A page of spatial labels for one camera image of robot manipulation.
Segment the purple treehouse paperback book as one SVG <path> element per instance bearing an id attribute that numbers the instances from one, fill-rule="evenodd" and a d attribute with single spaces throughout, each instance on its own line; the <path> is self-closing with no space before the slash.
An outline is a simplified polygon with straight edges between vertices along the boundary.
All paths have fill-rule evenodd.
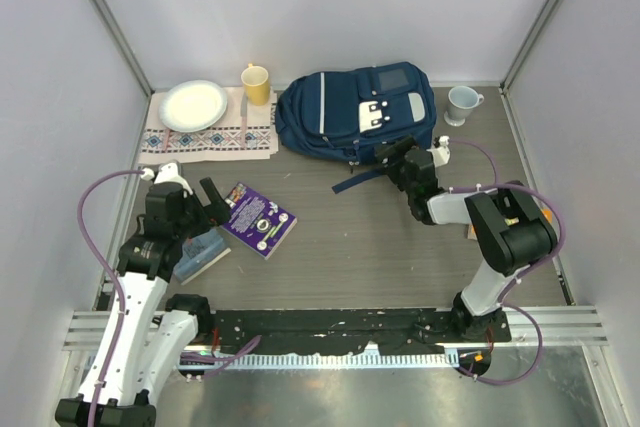
<path id="1" fill-rule="evenodd" d="M 295 215 L 241 182 L 225 202 L 231 218 L 222 228 L 265 260 L 297 224 Z"/>

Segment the navy blue student backpack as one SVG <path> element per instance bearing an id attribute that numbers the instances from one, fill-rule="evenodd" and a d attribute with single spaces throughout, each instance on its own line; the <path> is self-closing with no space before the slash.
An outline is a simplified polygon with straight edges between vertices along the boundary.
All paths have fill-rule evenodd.
<path id="1" fill-rule="evenodd" d="M 377 164 L 378 146 L 407 137 L 430 148 L 436 120 L 428 77 L 409 62 L 300 77 L 282 92 L 275 108 L 282 145 L 350 166 Z"/>

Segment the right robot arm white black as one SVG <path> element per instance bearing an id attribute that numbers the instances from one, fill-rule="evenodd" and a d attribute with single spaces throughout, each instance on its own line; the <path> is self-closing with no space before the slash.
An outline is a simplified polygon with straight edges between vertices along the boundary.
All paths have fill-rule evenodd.
<path id="1" fill-rule="evenodd" d="M 518 276 L 552 254 L 559 239 L 533 191 L 518 182 L 442 188 L 437 169 L 449 162 L 453 142 L 440 136 L 423 149 L 406 136 L 377 146 L 374 153 L 379 171 L 406 194 L 414 219 L 473 227 L 482 262 L 454 297 L 450 314 L 455 336 L 472 342 L 486 332 Z"/>

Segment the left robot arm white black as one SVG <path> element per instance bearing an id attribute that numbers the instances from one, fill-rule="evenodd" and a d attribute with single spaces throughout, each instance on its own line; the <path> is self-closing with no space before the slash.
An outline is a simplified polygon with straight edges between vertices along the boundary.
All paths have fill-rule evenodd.
<path id="1" fill-rule="evenodd" d="M 60 426 L 152 426 L 157 401 L 184 348 L 205 344 L 214 330 L 208 300 L 176 294 L 155 334 L 149 332 L 184 243 L 226 223 L 230 208 L 213 181 L 200 185 L 202 204 L 178 175 L 157 177 L 145 198 L 138 229 L 109 269 L 114 301 L 93 364 L 72 398 L 59 401 Z"/>

